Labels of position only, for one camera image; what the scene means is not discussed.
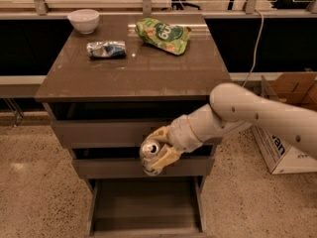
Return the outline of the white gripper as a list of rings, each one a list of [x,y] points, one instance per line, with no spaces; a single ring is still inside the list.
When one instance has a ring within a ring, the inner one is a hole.
[[[164,144],[157,155],[149,162],[148,167],[151,170],[161,170],[177,162],[182,153],[192,153],[203,145],[194,134],[187,115],[174,119],[169,127],[159,127],[146,140],[155,140]]]

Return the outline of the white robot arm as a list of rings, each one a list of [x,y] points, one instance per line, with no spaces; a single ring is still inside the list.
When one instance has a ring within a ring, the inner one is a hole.
[[[142,143],[146,174],[156,176],[208,140],[262,127],[317,159],[317,112],[260,97],[235,83],[214,87],[209,102],[152,132]]]

